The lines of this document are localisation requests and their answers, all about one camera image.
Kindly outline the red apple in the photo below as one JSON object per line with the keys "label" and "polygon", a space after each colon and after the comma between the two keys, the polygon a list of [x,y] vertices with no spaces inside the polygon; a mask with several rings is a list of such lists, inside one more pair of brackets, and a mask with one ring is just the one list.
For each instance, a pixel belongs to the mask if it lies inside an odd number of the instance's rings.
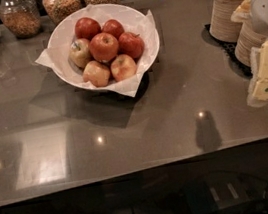
{"label": "red apple", "polygon": [[96,34],[100,34],[101,31],[101,25],[96,20],[88,17],[80,18],[74,28],[76,38],[78,39],[85,38],[91,40]]}
{"label": "red apple", "polygon": [[138,59],[144,53],[145,45],[140,35],[125,32],[119,37],[119,48],[122,54]]}
{"label": "red apple", "polygon": [[90,41],[91,56],[100,62],[108,62],[117,56],[119,42],[109,33],[99,33]]}
{"label": "red apple", "polygon": [[124,32],[124,28],[121,23],[116,21],[115,19],[107,20],[104,25],[102,26],[102,32],[108,33],[115,36],[116,39]]}

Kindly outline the paper bowl stack front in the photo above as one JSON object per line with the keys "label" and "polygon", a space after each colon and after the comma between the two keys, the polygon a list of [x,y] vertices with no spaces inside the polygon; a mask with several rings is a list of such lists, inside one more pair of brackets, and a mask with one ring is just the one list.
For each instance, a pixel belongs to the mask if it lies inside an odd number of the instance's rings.
{"label": "paper bowl stack front", "polygon": [[249,67],[251,66],[251,49],[254,47],[260,48],[267,37],[255,32],[252,29],[252,24],[249,20],[245,21],[242,25],[243,26],[235,47],[235,57],[240,63]]}

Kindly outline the paper bowl stack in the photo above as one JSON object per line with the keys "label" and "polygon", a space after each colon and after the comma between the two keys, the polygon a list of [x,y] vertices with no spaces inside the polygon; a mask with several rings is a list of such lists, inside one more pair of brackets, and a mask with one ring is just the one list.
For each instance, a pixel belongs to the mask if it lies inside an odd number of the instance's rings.
{"label": "paper bowl stack", "polygon": [[209,33],[221,42],[236,42],[242,23],[234,22],[230,18],[243,0],[213,0],[213,2]]}
{"label": "paper bowl stack", "polygon": [[252,24],[249,20],[245,21],[242,25],[243,26],[235,47],[235,57],[240,63],[249,67],[251,66],[251,49],[254,47],[260,48],[267,37],[255,32],[252,29]]}

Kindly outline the paper bowl stack back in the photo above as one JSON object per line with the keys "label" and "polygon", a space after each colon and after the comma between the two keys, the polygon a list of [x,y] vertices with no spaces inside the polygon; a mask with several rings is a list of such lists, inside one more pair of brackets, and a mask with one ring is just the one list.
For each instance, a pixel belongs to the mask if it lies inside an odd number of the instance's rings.
{"label": "paper bowl stack back", "polygon": [[221,42],[236,42],[242,23],[234,22],[230,18],[243,0],[213,0],[213,2],[209,33]]}

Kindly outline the pale apple bottom right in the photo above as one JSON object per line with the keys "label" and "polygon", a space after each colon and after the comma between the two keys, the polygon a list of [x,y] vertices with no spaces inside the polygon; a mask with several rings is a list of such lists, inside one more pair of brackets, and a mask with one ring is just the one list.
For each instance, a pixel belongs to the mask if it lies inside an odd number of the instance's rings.
{"label": "pale apple bottom right", "polygon": [[122,81],[134,76],[137,70],[136,62],[126,54],[120,54],[111,63],[111,74],[116,81]]}

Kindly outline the pale apple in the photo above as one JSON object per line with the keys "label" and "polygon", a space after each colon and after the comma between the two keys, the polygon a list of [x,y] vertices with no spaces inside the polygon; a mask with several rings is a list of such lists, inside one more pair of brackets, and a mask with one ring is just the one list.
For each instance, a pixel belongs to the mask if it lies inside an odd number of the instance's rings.
{"label": "pale apple", "polygon": [[110,69],[100,62],[90,61],[83,71],[83,81],[90,82],[95,87],[107,86],[110,79]]}
{"label": "pale apple", "polygon": [[111,74],[116,81],[122,81],[134,76],[137,70],[136,62],[126,54],[120,54],[111,63]]}

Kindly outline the pale apple bottom left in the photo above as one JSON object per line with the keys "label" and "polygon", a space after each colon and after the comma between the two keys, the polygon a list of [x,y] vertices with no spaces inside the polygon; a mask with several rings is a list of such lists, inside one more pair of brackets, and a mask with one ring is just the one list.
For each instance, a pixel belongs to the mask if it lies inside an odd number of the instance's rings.
{"label": "pale apple bottom left", "polygon": [[83,71],[83,81],[90,82],[95,87],[107,86],[110,79],[110,69],[100,62],[90,61]]}

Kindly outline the yellow-green apple left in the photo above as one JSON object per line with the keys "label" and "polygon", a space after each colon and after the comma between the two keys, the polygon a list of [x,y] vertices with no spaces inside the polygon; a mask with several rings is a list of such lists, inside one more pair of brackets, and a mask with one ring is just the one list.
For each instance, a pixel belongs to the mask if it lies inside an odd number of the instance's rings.
{"label": "yellow-green apple left", "polygon": [[74,40],[70,46],[69,58],[79,68],[83,69],[92,60],[89,45],[89,40],[81,38]]}

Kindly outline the black rubber mat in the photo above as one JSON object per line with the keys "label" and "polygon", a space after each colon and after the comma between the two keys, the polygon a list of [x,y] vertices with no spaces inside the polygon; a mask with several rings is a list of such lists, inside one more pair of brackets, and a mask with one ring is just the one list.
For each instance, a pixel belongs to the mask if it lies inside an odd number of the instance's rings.
{"label": "black rubber mat", "polygon": [[224,42],[220,41],[219,39],[216,39],[212,36],[212,34],[209,34],[210,39],[213,40],[214,44],[217,44],[220,49],[225,52],[226,57],[228,58],[228,65],[231,68],[232,71],[234,71],[235,74],[250,79],[252,75],[252,69],[242,62],[239,61],[239,59],[235,56],[235,48],[237,44],[231,43],[231,42]]}

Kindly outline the black box under table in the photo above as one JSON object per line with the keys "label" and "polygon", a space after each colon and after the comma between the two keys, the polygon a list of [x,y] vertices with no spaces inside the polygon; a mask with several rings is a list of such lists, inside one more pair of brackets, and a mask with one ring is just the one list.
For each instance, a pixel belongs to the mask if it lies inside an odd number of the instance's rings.
{"label": "black box under table", "polygon": [[236,175],[194,180],[183,187],[191,214],[212,214],[251,200],[243,182]]}

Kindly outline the glass jar mixed nuts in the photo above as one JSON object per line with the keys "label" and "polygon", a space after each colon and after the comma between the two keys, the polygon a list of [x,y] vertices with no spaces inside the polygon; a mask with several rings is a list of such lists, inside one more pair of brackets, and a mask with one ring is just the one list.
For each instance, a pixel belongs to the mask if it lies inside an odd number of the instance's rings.
{"label": "glass jar mixed nuts", "polygon": [[47,15],[56,25],[82,7],[81,0],[42,0],[42,2]]}

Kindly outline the glass jar brown cereal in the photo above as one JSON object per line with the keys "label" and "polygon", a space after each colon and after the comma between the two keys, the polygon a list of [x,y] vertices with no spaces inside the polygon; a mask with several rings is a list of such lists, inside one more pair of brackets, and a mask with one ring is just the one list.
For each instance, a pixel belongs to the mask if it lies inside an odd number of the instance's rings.
{"label": "glass jar brown cereal", "polygon": [[17,38],[30,38],[41,31],[35,0],[0,0],[0,20]]}

